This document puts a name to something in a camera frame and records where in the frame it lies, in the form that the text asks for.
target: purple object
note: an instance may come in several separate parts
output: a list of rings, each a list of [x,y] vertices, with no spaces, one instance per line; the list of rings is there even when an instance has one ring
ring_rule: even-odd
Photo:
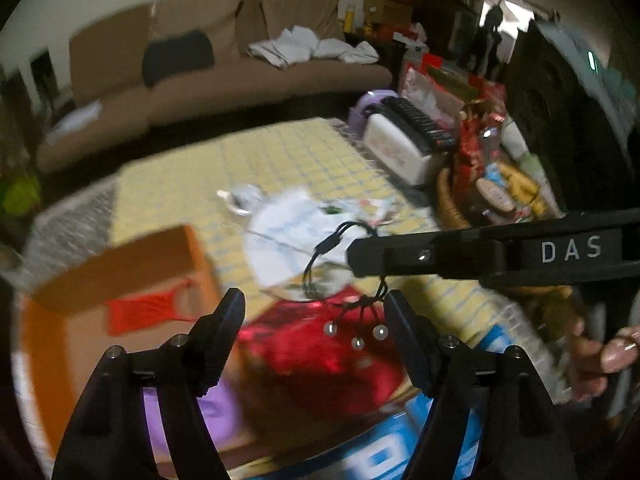
[[[145,399],[146,425],[149,428],[153,452],[168,454],[169,447],[162,428],[156,389],[143,388],[143,397]],[[210,388],[207,395],[198,399],[198,405],[213,443],[217,447],[222,446],[233,436],[240,422],[240,409],[231,389],[221,380],[218,386]]]
[[[371,105],[377,105],[385,97],[398,97],[393,90],[370,90],[364,94],[358,103],[349,110],[349,128],[361,139],[364,135],[364,129],[367,126],[369,114],[366,113],[367,108]]]

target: yellow checkered tablecloth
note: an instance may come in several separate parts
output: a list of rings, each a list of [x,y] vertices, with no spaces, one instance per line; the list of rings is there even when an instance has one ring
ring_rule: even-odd
[[[118,176],[111,241],[117,245],[177,224],[193,225],[223,289],[237,286],[245,293],[251,319],[273,298],[258,289],[244,257],[238,219],[216,195],[239,184],[256,184],[268,194],[305,186],[318,200],[395,196],[403,206],[392,232],[435,229],[427,210],[407,204],[327,121],[316,119],[229,134],[126,165]],[[478,282],[421,276],[389,283],[439,329],[467,342],[475,343],[499,316],[497,304]],[[377,284],[376,278],[367,278],[355,286],[368,292]]]

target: brown sofa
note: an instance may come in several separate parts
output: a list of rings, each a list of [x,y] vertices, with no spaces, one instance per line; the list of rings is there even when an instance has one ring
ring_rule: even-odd
[[[312,60],[280,70],[245,54],[249,43],[276,38],[293,25],[309,27],[321,39],[344,39],[337,4],[338,0],[158,0],[79,31],[70,40],[74,101],[81,107],[100,100],[102,111],[83,130],[42,143],[36,158],[39,170],[44,175],[59,172],[113,146],[146,139],[150,129],[194,118],[388,87],[391,74],[380,65]],[[149,42],[195,28],[209,38],[214,66],[145,87],[142,59]]]

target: wicker basket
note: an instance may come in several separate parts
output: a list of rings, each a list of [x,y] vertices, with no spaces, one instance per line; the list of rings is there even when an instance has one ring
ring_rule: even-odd
[[[473,227],[453,202],[451,195],[451,168],[442,168],[436,181],[438,191],[438,214],[444,229],[468,229]],[[512,286],[509,292],[523,296],[544,296],[558,286]]]

